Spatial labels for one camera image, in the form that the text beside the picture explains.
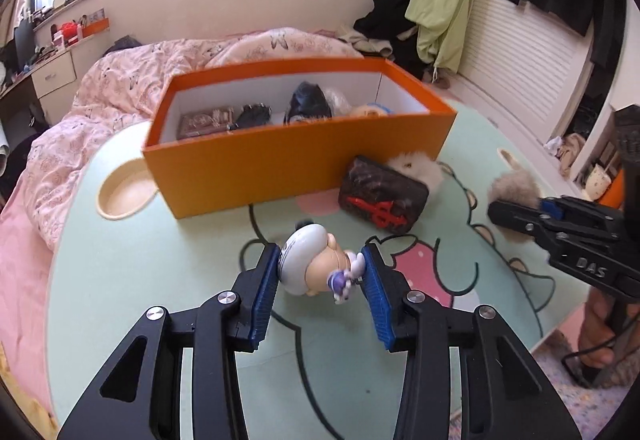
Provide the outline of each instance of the black pouch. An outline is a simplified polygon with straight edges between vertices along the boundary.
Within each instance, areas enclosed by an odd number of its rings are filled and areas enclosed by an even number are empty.
[[[405,234],[427,203],[429,189],[422,182],[357,156],[342,180],[340,207],[392,234]]]
[[[284,123],[315,118],[331,118],[331,107],[320,86],[303,81],[293,92]]]
[[[271,120],[271,108],[264,104],[246,104],[242,108],[242,113],[238,115],[233,124],[228,125],[228,130],[245,130],[247,128],[255,128],[256,126],[264,126]]]

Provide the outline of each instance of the pink duvet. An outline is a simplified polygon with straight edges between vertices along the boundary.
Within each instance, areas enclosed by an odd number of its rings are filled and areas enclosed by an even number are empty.
[[[52,253],[24,211],[23,192],[20,177],[0,213],[0,341],[18,384],[51,412],[44,326]]]

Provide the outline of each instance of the blue gripper pad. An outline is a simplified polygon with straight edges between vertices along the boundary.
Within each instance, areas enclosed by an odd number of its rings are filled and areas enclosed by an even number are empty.
[[[258,348],[260,342],[267,335],[267,325],[269,324],[273,301],[275,300],[276,290],[278,289],[279,258],[280,248],[278,246],[274,246],[273,251],[271,252],[271,257],[268,259],[264,274],[262,275],[260,288],[255,296],[254,306],[251,310],[251,331],[249,332],[249,341],[254,349]]]
[[[558,207],[553,200],[546,200],[545,198],[542,198],[542,200],[540,200],[540,210],[556,220],[564,219],[564,211]]]
[[[362,291],[364,292],[373,324],[378,338],[384,343],[385,349],[391,350],[396,342],[396,334],[392,325],[392,308],[388,296],[378,275],[378,268],[368,247],[362,248],[366,269],[362,276]]]

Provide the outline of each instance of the mint green rug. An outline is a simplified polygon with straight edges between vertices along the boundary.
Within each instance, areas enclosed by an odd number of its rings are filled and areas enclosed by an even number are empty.
[[[446,180],[412,235],[401,237],[341,212],[337,192],[260,204],[253,221],[249,208],[176,221],[157,196],[141,213],[108,222],[95,211],[98,188],[115,167],[140,156],[148,124],[113,137],[79,185],[50,280],[47,361],[60,422],[147,308],[201,305],[229,289],[241,266],[255,266],[264,240],[282,244],[303,219],[324,225],[343,248],[377,243],[387,264],[443,305],[473,310],[491,304],[533,349],[584,300],[586,287],[551,269],[535,244],[509,243],[488,221],[487,189],[509,170],[497,149],[526,160],[485,118],[455,108],[458,117],[439,157]],[[280,289],[274,312],[258,351],[237,355],[250,438],[391,439],[405,354],[384,350],[360,291],[336,306],[327,293],[294,297]],[[451,359],[455,412],[455,350]],[[190,369],[186,355],[184,440],[191,438]]]

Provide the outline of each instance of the cup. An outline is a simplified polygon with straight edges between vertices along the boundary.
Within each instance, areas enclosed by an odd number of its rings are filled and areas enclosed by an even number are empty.
[[[591,200],[598,200],[611,185],[611,177],[600,164],[596,164],[587,178],[584,191]]]

